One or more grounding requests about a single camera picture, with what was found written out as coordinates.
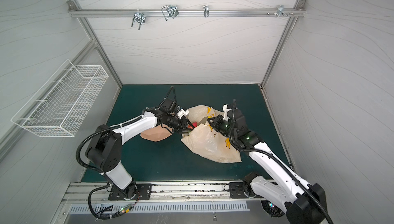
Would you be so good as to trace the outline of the red apple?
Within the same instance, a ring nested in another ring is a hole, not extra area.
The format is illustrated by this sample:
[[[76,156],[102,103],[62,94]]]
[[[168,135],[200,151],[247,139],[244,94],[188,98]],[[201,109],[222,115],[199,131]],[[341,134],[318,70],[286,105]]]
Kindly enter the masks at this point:
[[[191,122],[191,121],[188,121],[188,128],[189,129],[194,129],[194,128],[196,128],[198,126],[198,123],[197,122]]]

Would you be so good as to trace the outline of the banana print plastic bag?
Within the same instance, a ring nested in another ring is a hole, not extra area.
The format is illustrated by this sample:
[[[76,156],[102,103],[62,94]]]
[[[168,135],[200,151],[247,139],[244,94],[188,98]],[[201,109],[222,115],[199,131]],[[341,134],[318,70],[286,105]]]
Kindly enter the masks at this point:
[[[218,163],[241,162],[240,153],[230,144],[229,139],[215,131],[207,119],[224,115],[212,107],[198,105],[188,109],[188,120],[197,126],[182,135],[182,143],[193,153]]]

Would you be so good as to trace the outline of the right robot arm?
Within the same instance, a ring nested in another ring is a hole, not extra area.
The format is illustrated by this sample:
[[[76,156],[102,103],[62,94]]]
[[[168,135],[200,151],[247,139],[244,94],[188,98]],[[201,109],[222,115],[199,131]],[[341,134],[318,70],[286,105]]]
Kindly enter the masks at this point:
[[[326,194],[319,184],[311,185],[281,161],[255,132],[241,120],[223,116],[208,119],[209,125],[229,139],[238,151],[248,153],[275,181],[250,173],[244,178],[244,192],[258,195],[282,211],[291,224],[333,222],[327,210]]]

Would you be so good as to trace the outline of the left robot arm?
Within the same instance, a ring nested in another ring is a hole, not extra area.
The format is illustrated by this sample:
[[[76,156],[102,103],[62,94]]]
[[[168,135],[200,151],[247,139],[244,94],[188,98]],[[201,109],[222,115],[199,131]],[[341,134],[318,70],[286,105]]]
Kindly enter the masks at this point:
[[[166,125],[171,133],[186,132],[190,123],[188,114],[188,110],[180,107],[173,112],[163,107],[154,107],[145,109],[140,116],[116,126],[102,125],[89,140],[85,155],[110,183],[119,190],[130,191],[135,181],[122,165],[122,146],[133,137],[157,126]]]

